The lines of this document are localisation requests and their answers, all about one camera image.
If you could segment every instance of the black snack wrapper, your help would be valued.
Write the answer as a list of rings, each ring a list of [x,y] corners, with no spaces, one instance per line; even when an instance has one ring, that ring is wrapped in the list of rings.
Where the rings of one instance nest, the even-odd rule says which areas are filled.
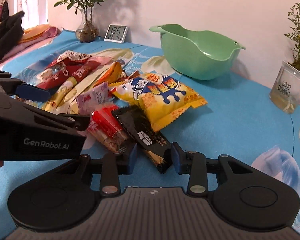
[[[172,165],[171,143],[151,129],[150,122],[137,106],[123,107],[111,112],[122,127],[133,137],[160,173],[165,173]]]

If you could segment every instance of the green bowl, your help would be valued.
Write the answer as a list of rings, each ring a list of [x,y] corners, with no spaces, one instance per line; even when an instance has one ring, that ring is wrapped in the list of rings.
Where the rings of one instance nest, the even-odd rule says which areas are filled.
[[[150,31],[161,33],[161,48],[171,67],[200,80],[221,76],[245,49],[219,33],[190,31],[178,24],[153,26]]]

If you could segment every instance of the digital clock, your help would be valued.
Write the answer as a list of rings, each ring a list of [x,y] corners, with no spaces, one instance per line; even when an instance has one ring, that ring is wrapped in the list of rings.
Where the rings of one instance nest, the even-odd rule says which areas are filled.
[[[110,24],[104,40],[123,43],[127,35],[127,30],[127,26]]]

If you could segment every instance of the glass vase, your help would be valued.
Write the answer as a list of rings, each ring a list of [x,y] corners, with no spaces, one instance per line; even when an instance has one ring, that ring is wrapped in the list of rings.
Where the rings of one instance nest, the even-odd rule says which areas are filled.
[[[271,89],[270,99],[282,111],[292,114],[300,105],[300,71],[283,61]]]
[[[99,29],[97,27],[96,15],[91,12],[91,8],[87,9],[87,12],[80,10],[82,14],[82,21],[77,30],[75,36],[80,42],[92,42],[98,37]]]

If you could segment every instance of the lace curtain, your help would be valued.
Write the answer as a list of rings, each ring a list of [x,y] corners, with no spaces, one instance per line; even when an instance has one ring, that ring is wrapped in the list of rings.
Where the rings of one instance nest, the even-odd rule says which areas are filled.
[[[24,11],[23,29],[47,23],[47,0],[16,0],[16,9]]]

